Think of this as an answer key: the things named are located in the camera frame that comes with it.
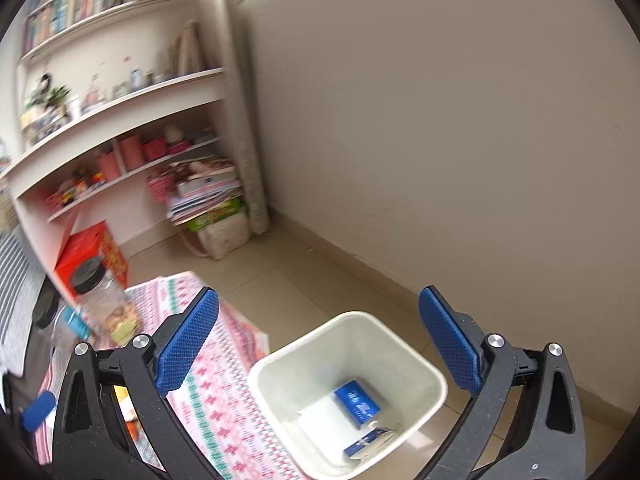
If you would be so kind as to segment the patterned pink tablecloth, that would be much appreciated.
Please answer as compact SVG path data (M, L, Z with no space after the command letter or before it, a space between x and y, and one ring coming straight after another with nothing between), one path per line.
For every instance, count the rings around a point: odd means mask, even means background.
M170 314L182 312L204 286L192 272L134 285L127 294L152 332ZM227 301L189 374L167 400L200 451L224 479L307 479L285 452L254 398L247 373L269 353L268 336ZM70 350L54 350L38 393L58 397ZM34 433L41 465L52 460L55 409Z

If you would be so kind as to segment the pink storage bin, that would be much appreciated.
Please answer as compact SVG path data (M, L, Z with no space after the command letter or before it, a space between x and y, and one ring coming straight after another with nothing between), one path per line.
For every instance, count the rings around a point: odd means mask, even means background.
M140 136L127 136L118 142L118 146L127 171L134 171L145 164Z

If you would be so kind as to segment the pink basket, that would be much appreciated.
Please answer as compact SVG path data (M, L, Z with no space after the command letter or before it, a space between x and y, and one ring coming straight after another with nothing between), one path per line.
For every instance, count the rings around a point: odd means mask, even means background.
M147 179L149 191L155 203L163 203L174 188L175 177L171 172L151 174Z

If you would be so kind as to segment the jar with blue label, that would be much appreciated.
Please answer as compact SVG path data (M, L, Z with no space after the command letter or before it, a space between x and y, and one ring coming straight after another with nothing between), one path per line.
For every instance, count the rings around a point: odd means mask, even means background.
M89 341L92 337L82 315L48 285L40 290L32 310L32 324L49 338L54 348L74 348L78 342Z

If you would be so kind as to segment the white plastic trash bin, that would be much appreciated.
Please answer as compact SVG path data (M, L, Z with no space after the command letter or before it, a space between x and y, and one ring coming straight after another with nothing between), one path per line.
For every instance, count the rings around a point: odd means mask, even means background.
M337 315L260 359L248 388L311 479L352 479L444 404L442 372L366 312Z

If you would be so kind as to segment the white woven bag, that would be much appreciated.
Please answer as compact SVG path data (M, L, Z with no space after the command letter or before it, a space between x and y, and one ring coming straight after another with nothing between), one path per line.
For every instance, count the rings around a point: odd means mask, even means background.
M250 240L250 228L246 214L238 212L204 226L196 235L206 254L214 260L221 260Z

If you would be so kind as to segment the blue tissue box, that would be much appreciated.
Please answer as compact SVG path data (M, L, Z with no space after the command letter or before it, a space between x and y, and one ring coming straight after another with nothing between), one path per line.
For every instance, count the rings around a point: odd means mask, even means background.
M334 398L360 431L358 438L344 449L349 460L367 460L396 437L396 431L380 419L382 408L355 379L334 390Z

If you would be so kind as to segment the small potted plant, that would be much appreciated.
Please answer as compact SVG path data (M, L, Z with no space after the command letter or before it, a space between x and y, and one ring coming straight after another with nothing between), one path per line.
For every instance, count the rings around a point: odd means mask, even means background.
M67 97L70 88L67 86L54 87L50 90L46 101L46 114L52 117L67 117Z

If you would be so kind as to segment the jar with nuts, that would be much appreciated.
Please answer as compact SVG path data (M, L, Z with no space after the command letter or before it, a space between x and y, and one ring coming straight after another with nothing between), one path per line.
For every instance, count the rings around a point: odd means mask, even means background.
M70 284L89 320L117 347L126 346L139 333L142 319L136 306L100 257L83 261Z

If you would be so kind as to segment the red gift box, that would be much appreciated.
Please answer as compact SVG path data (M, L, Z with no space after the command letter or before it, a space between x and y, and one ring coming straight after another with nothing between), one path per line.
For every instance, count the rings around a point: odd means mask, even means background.
M100 257L104 266L119 282L123 289L128 287L128 262L115 243L110 228L105 221L100 221L80 232L72 234L62 249L55 266L55 273L62 280L68 291L77 297L72 286L73 272L85 260Z

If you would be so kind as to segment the pink pen holder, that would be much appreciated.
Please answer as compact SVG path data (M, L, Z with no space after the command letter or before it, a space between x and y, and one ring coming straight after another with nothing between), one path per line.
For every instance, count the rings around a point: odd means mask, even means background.
M98 158L98 165L106 182L112 182L120 177L118 160L114 152L101 155Z

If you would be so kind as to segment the stack of books and papers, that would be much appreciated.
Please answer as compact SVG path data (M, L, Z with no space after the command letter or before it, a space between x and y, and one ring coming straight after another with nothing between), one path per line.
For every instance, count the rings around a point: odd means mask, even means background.
M231 159L208 156L172 162L162 176L169 178L166 217L174 226L244 209L242 181Z

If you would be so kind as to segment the white bookshelf unit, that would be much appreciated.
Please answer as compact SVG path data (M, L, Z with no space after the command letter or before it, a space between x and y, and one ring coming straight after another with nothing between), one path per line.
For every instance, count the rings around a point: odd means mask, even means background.
M42 264L105 221L137 252L176 227L146 183L172 162L220 153L224 71L206 60L195 0L24 0L1 41L1 181ZM67 117L46 114L67 86ZM127 171L118 142L140 136L145 164ZM114 152L120 177L98 158Z

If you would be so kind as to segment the beige curtain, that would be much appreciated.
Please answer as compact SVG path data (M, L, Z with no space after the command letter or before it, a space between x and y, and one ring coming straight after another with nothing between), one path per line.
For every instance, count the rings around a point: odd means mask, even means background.
M250 230L265 233L269 214L256 136L257 119L238 0L195 0L206 60L224 71L224 142L243 183Z

